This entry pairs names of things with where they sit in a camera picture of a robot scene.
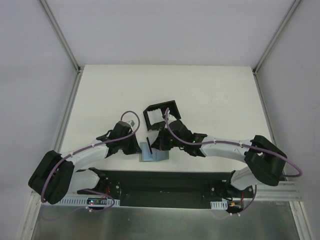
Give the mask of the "green leather card holder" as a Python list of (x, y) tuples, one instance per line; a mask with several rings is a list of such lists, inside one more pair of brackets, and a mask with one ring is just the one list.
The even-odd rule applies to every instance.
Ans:
[(155, 148), (149, 148), (147, 142), (140, 143), (141, 153), (139, 155), (140, 162), (160, 162), (169, 159), (169, 151), (162, 151)]

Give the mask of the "black plastic card box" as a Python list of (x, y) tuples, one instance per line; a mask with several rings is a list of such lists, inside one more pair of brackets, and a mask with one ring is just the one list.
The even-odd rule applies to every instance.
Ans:
[(169, 113), (175, 116), (177, 120), (181, 119), (175, 100), (149, 105), (143, 111), (143, 117), (148, 131), (158, 131), (165, 126), (164, 115), (166, 114), (167, 108), (169, 108)]

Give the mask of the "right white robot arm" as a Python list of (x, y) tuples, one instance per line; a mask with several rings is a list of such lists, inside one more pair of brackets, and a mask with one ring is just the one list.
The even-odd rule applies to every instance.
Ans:
[(282, 177), (286, 155), (261, 135), (252, 140), (227, 140), (191, 132), (180, 120), (160, 128), (151, 147), (160, 151), (179, 148), (193, 157), (220, 157), (246, 164), (233, 170), (224, 184), (230, 197), (237, 197), (247, 187), (262, 183), (276, 187)]

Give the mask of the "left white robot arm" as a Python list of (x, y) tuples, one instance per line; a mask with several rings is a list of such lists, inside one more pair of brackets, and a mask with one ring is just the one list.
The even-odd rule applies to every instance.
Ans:
[(83, 150), (70, 153), (48, 151), (31, 175), (28, 186), (42, 199), (57, 204), (69, 193), (109, 194), (110, 183), (107, 176), (89, 164), (106, 159), (122, 151), (125, 155), (140, 154), (134, 121), (118, 121), (112, 130), (97, 137)]

